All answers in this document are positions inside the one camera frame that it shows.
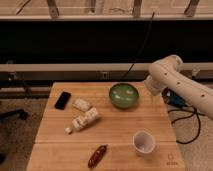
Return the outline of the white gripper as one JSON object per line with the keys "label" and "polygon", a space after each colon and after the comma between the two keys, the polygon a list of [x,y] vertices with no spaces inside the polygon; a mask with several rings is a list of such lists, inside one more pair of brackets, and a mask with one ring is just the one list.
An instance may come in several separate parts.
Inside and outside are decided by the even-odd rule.
{"label": "white gripper", "polygon": [[160,94],[164,90],[164,85],[154,80],[151,76],[146,78],[145,86],[154,96]]}

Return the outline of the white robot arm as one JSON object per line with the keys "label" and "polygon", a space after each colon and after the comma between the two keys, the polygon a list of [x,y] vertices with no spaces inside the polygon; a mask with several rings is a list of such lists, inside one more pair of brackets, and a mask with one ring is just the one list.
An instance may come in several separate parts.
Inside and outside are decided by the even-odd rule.
{"label": "white robot arm", "polygon": [[152,95],[169,88],[213,120],[213,89],[199,84],[180,73],[182,59],[169,55],[150,64],[144,81]]}

